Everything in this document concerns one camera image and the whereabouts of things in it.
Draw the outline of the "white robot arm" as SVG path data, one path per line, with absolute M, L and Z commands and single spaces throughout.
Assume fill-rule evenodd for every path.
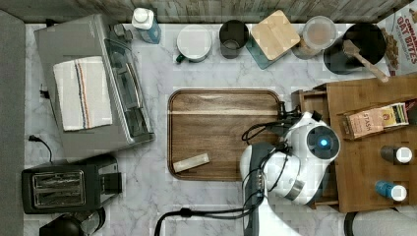
M 281 219 L 273 196 L 307 205 L 326 186 L 326 172 L 341 149 L 337 133 L 317 113 L 305 112 L 284 132 L 278 145 L 256 143 L 243 151 L 240 173 L 244 236 L 301 236 Z

